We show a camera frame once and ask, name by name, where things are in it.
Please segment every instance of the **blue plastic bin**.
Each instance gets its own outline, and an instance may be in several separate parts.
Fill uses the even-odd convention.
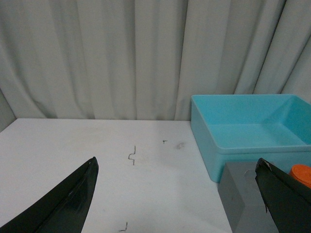
[[[311,105],[295,95],[195,95],[191,128],[212,181],[225,162],[311,166]]]

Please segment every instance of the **gray box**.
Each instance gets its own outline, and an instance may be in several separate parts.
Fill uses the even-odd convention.
[[[218,186],[233,233],[278,233],[262,200],[256,177],[257,162],[227,162]]]

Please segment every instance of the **white curtain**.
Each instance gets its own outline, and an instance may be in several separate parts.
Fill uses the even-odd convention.
[[[194,94],[311,102],[310,0],[2,0],[16,117],[189,120]]]

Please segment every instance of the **table surface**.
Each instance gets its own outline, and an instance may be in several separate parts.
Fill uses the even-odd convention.
[[[95,156],[83,233],[232,232],[189,121],[20,118],[0,155],[1,226]]]

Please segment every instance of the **orange lid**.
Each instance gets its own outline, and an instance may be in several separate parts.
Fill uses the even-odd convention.
[[[311,188],[311,167],[303,164],[296,164],[292,166],[290,175]]]

